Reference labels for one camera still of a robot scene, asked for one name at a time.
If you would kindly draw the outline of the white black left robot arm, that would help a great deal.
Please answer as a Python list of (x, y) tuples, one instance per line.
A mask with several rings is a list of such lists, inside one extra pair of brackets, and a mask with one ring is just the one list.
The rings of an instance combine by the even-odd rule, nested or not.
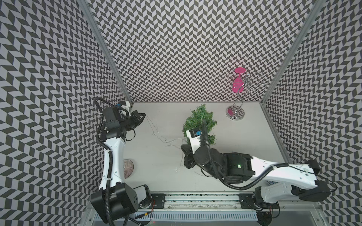
[(153, 204), (147, 185), (131, 188), (125, 182), (124, 151), (127, 132), (135, 131), (146, 117), (133, 111), (111, 107), (103, 110), (96, 141), (104, 149), (104, 165), (99, 190), (91, 194), (90, 202), (102, 221), (110, 226), (120, 218), (128, 220), (140, 207)]

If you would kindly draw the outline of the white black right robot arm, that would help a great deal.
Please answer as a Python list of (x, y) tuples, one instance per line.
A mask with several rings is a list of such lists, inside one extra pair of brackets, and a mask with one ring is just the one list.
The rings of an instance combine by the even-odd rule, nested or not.
[(244, 153), (220, 153), (206, 146), (193, 150), (190, 144), (181, 145), (181, 150), (186, 168), (198, 166), (205, 176), (233, 190), (254, 187), (249, 207), (255, 210), (294, 197), (321, 202), (333, 192), (329, 181), (319, 175), (321, 169), (315, 160), (304, 164), (275, 163)]

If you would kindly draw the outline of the small green christmas tree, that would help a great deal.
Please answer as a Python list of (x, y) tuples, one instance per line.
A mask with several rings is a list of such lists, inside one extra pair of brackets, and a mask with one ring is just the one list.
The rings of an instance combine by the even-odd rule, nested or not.
[(203, 120), (206, 121), (209, 143), (210, 145), (215, 144), (216, 136), (214, 134), (211, 134), (211, 130), (217, 125), (217, 121), (214, 120), (214, 113), (207, 111), (206, 104), (202, 104), (198, 106), (195, 110), (192, 110), (191, 115), (186, 119), (183, 125), (184, 137), (187, 139), (188, 143), (189, 139), (187, 138), (186, 131), (195, 128), (199, 128), (201, 130)]

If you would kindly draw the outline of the clear wire string light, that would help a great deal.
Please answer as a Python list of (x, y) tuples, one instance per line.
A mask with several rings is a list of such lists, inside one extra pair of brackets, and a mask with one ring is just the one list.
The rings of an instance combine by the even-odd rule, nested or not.
[(181, 150), (181, 145), (187, 144), (187, 139), (181, 135), (169, 135), (166, 131), (160, 129), (152, 119), (147, 116), (147, 123), (151, 128), (151, 136), (156, 139), (157, 154), (159, 158), (166, 163), (173, 172), (180, 173), (181, 171), (187, 170), (184, 166), (185, 154)]

